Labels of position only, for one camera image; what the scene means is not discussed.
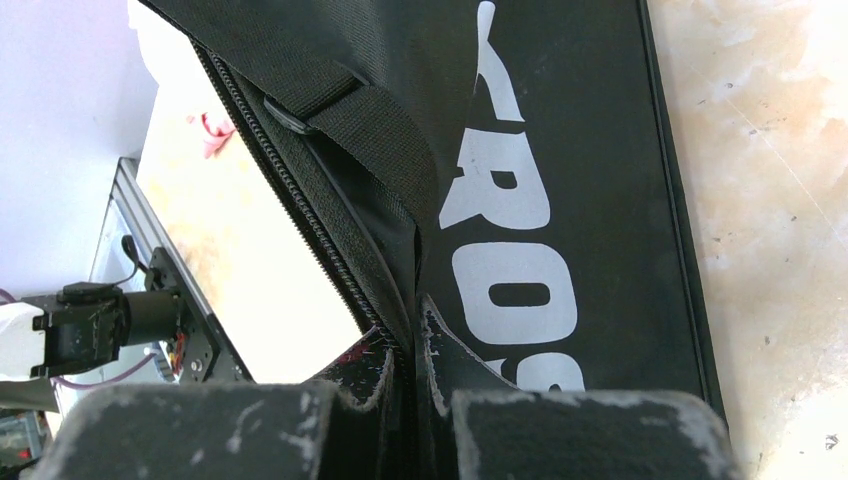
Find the white wall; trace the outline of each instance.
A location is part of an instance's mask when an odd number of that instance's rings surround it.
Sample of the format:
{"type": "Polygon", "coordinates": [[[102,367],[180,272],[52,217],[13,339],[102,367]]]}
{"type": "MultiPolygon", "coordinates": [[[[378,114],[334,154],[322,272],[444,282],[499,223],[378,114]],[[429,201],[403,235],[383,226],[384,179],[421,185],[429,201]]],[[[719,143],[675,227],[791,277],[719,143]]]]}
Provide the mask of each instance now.
{"type": "Polygon", "coordinates": [[[88,278],[117,158],[141,149],[156,89],[126,0],[0,0],[0,287],[88,278]]]}

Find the zipper teeth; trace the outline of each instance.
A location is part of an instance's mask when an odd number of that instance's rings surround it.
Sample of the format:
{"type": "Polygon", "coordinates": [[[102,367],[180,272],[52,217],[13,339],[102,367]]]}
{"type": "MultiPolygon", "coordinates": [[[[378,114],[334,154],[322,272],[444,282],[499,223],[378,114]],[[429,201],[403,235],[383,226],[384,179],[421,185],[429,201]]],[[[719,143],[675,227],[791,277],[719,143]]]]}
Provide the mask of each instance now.
{"type": "MultiPolygon", "coordinates": [[[[329,238],[329,235],[327,235],[327,232],[324,229],[324,226],[318,220],[318,217],[315,215],[315,212],[312,210],[312,207],[309,205],[309,203],[304,198],[303,192],[300,190],[300,187],[297,185],[294,178],[292,178],[291,173],[288,171],[288,167],[285,166],[285,164],[283,163],[279,154],[277,153],[276,148],[268,140],[268,137],[267,137],[267,135],[265,135],[265,131],[262,128],[262,126],[259,124],[259,122],[256,120],[256,118],[254,118],[250,107],[244,102],[244,100],[242,98],[242,93],[241,93],[238,85],[236,85],[235,82],[230,77],[230,74],[229,74],[229,71],[228,71],[226,65],[224,65],[224,63],[218,57],[216,57],[214,55],[208,55],[208,57],[212,60],[212,63],[215,66],[215,70],[216,70],[215,73],[218,74],[218,77],[221,79],[221,81],[224,83],[224,86],[227,88],[227,90],[228,90],[227,93],[229,94],[229,97],[233,100],[233,103],[235,103],[235,106],[239,110],[238,112],[229,111],[230,110],[229,105],[226,105],[227,102],[224,102],[225,103],[224,107],[228,110],[227,113],[232,118],[237,118],[234,114],[238,113],[239,116],[244,119],[245,123],[247,124],[247,127],[250,129],[250,132],[253,134],[253,137],[256,139],[257,143],[259,144],[259,147],[262,149],[263,153],[267,156],[267,158],[270,160],[271,164],[273,165],[273,169],[274,169],[275,173],[278,175],[279,180],[282,180],[282,182],[283,182],[283,184],[284,184],[284,186],[287,190],[287,193],[291,196],[291,198],[294,201],[295,205],[297,206],[298,210],[300,210],[300,212],[304,215],[306,222],[309,224],[309,226],[312,230],[312,233],[317,238],[321,248],[324,250],[324,252],[327,253],[327,256],[329,257],[330,262],[333,264],[333,267],[335,267],[335,269],[336,269],[336,271],[334,273],[336,273],[338,275],[338,277],[342,280],[345,287],[347,287],[348,292],[353,296],[354,300],[356,301],[357,306],[361,309],[361,311],[365,314],[365,316],[371,321],[371,324],[374,325],[377,328],[377,331],[380,333],[380,335],[383,338],[386,339],[386,342],[389,345],[389,347],[391,347],[393,350],[395,350],[397,352],[400,352],[400,350],[401,350],[400,345],[398,344],[396,338],[389,331],[389,329],[386,328],[386,326],[383,324],[383,322],[380,321],[380,318],[377,315],[377,313],[374,311],[374,308],[371,306],[368,299],[365,298],[365,294],[362,292],[361,287],[359,286],[359,284],[356,282],[356,280],[351,275],[350,271],[347,268],[347,265],[345,264],[344,260],[341,258],[341,255],[339,254],[338,249],[333,244],[332,240],[329,238]]],[[[209,68],[207,67],[207,65],[205,65],[205,62],[204,62],[203,67],[206,70],[207,75],[212,73],[212,72],[209,71],[209,68]]],[[[218,91],[217,92],[218,96],[224,98],[223,95],[221,95],[222,92],[219,90],[219,87],[218,87],[218,85],[215,84],[215,82],[213,82],[213,86],[215,87],[215,90],[218,91]]],[[[277,179],[273,178],[270,175],[270,172],[268,172],[266,169],[260,168],[260,170],[262,171],[262,174],[265,176],[265,180],[271,186],[272,190],[274,190],[274,194],[277,196],[277,199],[280,201],[280,203],[283,205],[283,207],[285,207],[285,202],[283,201],[283,192],[280,192],[279,189],[276,188],[276,186],[278,184],[277,184],[277,182],[275,182],[275,180],[277,180],[277,179]]],[[[289,212],[287,208],[283,208],[283,209],[286,211],[286,213],[291,218],[292,217],[291,212],[289,212]]],[[[293,220],[292,223],[294,223],[295,226],[297,227],[298,233],[300,233],[301,238],[303,238],[304,241],[306,241],[307,245],[309,245],[311,247],[312,242],[309,242],[307,235],[306,235],[306,232],[304,232],[303,226],[299,222],[294,221],[293,218],[292,218],[292,220],[293,220]]],[[[314,248],[310,248],[309,250],[312,253],[312,256],[315,257],[318,264],[321,265],[321,269],[324,270],[324,274],[327,275],[327,277],[331,280],[330,283],[333,284],[333,288],[335,288],[336,292],[342,298],[344,298],[344,295],[340,291],[339,286],[336,284],[336,282],[332,281],[331,272],[329,272],[327,270],[326,266],[323,264],[323,262],[321,262],[320,259],[318,259],[318,254],[315,252],[314,248]]],[[[345,305],[347,305],[348,310],[350,310],[351,314],[353,314],[354,317],[355,317],[356,314],[353,311],[353,308],[347,302],[345,302],[345,305]]]]}
{"type": "MultiPolygon", "coordinates": [[[[262,175],[265,176],[265,180],[271,186],[271,189],[274,191],[274,194],[277,196],[277,199],[280,201],[280,204],[283,206],[283,210],[289,215],[292,219],[292,223],[297,227],[298,233],[304,239],[304,241],[309,245],[310,252],[312,256],[315,257],[316,261],[319,265],[321,265],[322,270],[324,270],[324,274],[330,279],[330,283],[333,284],[333,288],[336,289],[336,292],[344,299],[344,294],[339,289],[339,286],[336,282],[333,281],[333,273],[337,274],[339,278],[344,283],[345,287],[347,287],[350,294],[353,296],[356,301],[357,306],[362,310],[365,314],[366,318],[371,321],[371,324],[377,329],[377,332],[380,334],[383,339],[385,339],[386,344],[392,351],[395,352],[395,361],[397,362],[397,368],[400,371],[401,382],[403,383],[403,397],[404,401],[408,404],[408,408],[404,408],[403,410],[406,414],[402,414],[402,418],[405,419],[406,422],[411,423],[412,425],[416,425],[417,421],[415,420],[414,406],[417,403],[416,399],[416,391],[413,388],[414,384],[411,379],[411,376],[414,375],[412,371],[410,371],[410,364],[407,363],[407,357],[403,352],[400,344],[395,338],[394,334],[385,326],[385,324],[380,320],[380,317],[374,311],[374,308],[371,306],[371,303],[365,297],[365,294],[362,292],[362,288],[356,282],[356,280],[351,275],[350,271],[347,268],[344,260],[338,252],[335,244],[330,239],[329,235],[327,235],[324,226],[321,224],[320,220],[318,220],[315,212],[312,210],[312,206],[309,205],[307,200],[304,198],[303,192],[300,190],[300,187],[297,185],[297,182],[291,176],[291,173],[288,171],[288,167],[285,166],[279,154],[277,153],[276,147],[268,140],[267,135],[265,134],[264,129],[256,120],[253,115],[253,112],[249,105],[247,105],[242,98],[242,92],[239,89],[238,85],[235,84],[232,77],[230,76],[229,69],[216,55],[208,53],[205,49],[192,45],[197,52],[198,56],[201,58],[201,64],[203,65],[203,69],[206,71],[207,76],[212,80],[212,85],[215,88],[216,93],[221,98],[224,103],[224,108],[227,110],[227,114],[233,119],[233,122],[237,125],[241,122],[238,121],[239,118],[244,120],[244,124],[250,130],[250,133],[253,134],[253,138],[258,143],[259,148],[261,148],[262,152],[267,156],[267,158],[271,161],[273,165],[274,172],[278,175],[279,180],[282,180],[287,192],[280,191],[279,184],[276,182],[271,172],[267,169],[262,168],[260,165],[260,170],[262,171],[262,175]],[[215,71],[211,71],[208,62],[208,59],[213,64],[215,71]],[[224,95],[224,92],[221,91],[220,85],[218,82],[214,81],[214,78],[219,78],[221,82],[224,84],[224,87],[227,89],[229,95],[228,97],[224,95]],[[238,112],[231,111],[230,102],[224,101],[226,98],[232,99],[232,103],[235,104],[236,108],[238,108],[238,112]],[[312,230],[312,233],[318,239],[318,242],[323,248],[324,252],[327,253],[330,262],[335,267],[335,272],[330,272],[327,270],[324,263],[318,258],[318,254],[315,252],[315,246],[313,242],[309,241],[307,236],[307,232],[305,231],[305,227],[297,222],[292,213],[286,208],[286,202],[284,201],[285,194],[291,196],[298,210],[304,215],[309,227],[312,230]]],[[[249,138],[245,138],[245,144],[248,149],[251,150],[251,154],[254,154],[254,157],[261,158],[256,155],[254,142],[250,141],[249,138]]],[[[351,311],[351,314],[356,316],[355,312],[351,305],[345,302],[345,305],[351,311]]],[[[417,446],[417,441],[408,445],[407,448],[403,449],[403,457],[404,462],[407,465],[415,465],[415,450],[417,446]]],[[[417,478],[415,473],[411,473],[411,478],[417,478]]]]}

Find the black bracket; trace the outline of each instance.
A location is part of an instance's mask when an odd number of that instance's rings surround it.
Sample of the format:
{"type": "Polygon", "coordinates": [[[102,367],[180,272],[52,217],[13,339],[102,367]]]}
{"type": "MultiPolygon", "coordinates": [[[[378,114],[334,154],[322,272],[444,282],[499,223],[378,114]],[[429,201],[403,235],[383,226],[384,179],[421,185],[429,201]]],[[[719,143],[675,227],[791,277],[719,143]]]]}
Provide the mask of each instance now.
{"type": "Polygon", "coordinates": [[[177,331],[184,336],[180,383],[253,381],[218,318],[203,314],[164,248],[153,250],[144,283],[149,291],[167,290],[178,297],[177,331]]]}

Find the white plastic part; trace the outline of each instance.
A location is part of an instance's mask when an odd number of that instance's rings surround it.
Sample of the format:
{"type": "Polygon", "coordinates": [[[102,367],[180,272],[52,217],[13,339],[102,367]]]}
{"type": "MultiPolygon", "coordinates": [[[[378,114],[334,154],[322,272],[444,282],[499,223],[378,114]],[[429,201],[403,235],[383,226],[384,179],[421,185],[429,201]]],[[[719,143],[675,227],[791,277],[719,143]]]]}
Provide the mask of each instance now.
{"type": "Polygon", "coordinates": [[[44,332],[32,329],[40,315],[44,310],[28,303],[0,306],[0,381],[26,382],[32,367],[44,364],[44,332]]]}

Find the cable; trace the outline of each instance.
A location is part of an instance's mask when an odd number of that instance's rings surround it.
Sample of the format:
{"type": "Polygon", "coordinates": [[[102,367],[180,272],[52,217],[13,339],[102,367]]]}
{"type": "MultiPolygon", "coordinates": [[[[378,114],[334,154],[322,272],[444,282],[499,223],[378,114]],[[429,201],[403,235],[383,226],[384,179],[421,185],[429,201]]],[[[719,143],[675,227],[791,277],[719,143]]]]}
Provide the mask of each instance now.
{"type": "Polygon", "coordinates": [[[71,382],[70,380],[65,380],[62,377],[53,377],[53,381],[58,383],[59,385],[61,385],[63,387],[70,388],[71,390],[80,390],[80,391],[92,390],[92,389],[95,389],[95,388],[104,387],[106,385],[111,385],[113,383],[118,383],[122,380],[126,380],[127,377],[129,377],[133,373],[141,370],[142,367],[147,365],[154,358],[156,358],[155,353],[148,354],[140,362],[138,362],[134,367],[132,367],[129,370],[127,370],[126,372],[118,375],[117,377],[112,378],[111,380],[104,380],[102,382],[92,383],[90,385],[85,385],[85,384],[81,384],[81,383],[74,383],[74,382],[71,382]]]}
{"type": "Polygon", "coordinates": [[[2,288],[0,288],[0,298],[5,300],[5,302],[0,303],[0,305],[6,304],[6,303],[15,303],[17,301],[17,300],[15,300],[15,297],[13,297],[11,293],[7,292],[6,290],[3,290],[2,288]]]}

